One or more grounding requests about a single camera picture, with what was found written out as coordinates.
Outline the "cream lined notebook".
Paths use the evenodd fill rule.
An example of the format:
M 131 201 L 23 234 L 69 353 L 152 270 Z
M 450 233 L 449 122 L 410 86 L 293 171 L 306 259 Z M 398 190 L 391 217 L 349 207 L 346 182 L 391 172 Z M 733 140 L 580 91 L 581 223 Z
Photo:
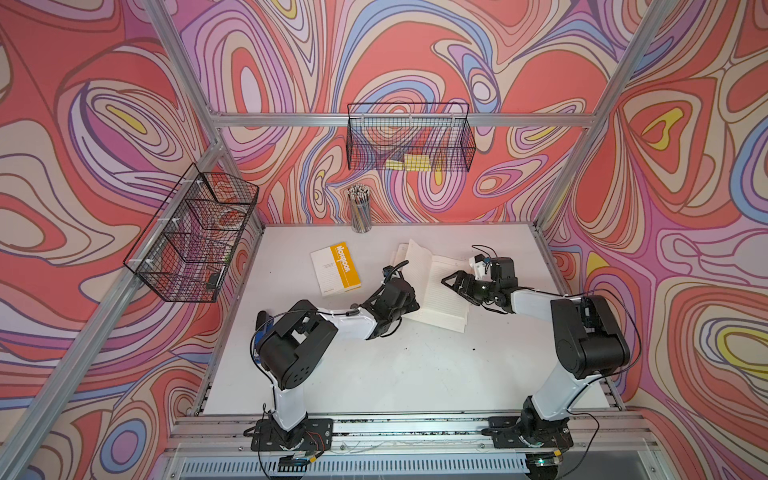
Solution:
M 314 251 L 310 259 L 323 297 L 361 287 L 362 281 L 346 242 Z
M 413 239 L 398 245 L 393 257 L 395 265 L 402 261 L 404 278 L 414 288 L 419 309 L 404 314 L 407 320 L 463 333 L 470 304 L 442 280 L 457 271 L 468 273 L 466 261 L 434 255 Z

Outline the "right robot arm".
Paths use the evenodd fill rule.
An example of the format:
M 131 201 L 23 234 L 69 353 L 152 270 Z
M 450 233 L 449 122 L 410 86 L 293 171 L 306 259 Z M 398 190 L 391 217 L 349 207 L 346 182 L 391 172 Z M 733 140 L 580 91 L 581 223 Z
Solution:
M 521 314 L 551 324 L 557 364 L 542 387 L 524 401 L 511 426 L 486 433 L 529 447 L 564 440 L 571 407 L 592 384 L 631 361 L 630 348 L 608 300 L 596 294 L 557 295 L 523 287 L 509 257 L 474 258 L 474 272 L 456 271 L 441 284 L 469 303 L 500 314 Z

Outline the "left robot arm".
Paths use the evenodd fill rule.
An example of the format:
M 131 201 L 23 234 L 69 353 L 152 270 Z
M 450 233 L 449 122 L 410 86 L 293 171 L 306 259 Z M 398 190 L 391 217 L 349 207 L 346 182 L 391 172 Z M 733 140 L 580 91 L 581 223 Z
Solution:
M 397 330 L 404 315 L 418 309 L 415 289 L 396 275 L 345 311 L 324 311 L 306 299 L 281 314 L 260 311 L 249 350 L 272 386 L 270 419 L 277 428 L 291 433 L 307 418 L 302 384 L 333 341 L 385 338 Z

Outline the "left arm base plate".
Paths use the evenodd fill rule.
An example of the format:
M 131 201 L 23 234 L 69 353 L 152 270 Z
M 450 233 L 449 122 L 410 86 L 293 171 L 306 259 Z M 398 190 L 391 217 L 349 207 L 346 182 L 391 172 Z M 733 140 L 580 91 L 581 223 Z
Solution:
M 308 451 L 331 449 L 334 421 L 331 418 L 306 418 L 291 430 L 283 429 L 273 418 L 259 420 L 249 429 L 251 450 L 261 452 Z

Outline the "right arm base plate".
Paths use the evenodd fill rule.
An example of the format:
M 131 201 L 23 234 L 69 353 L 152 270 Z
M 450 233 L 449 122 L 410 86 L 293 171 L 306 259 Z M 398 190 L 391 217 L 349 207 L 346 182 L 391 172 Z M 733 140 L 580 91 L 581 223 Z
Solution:
M 496 449 L 549 449 L 567 451 L 574 443 L 568 420 L 547 421 L 537 417 L 495 416 L 480 433 L 490 437 Z

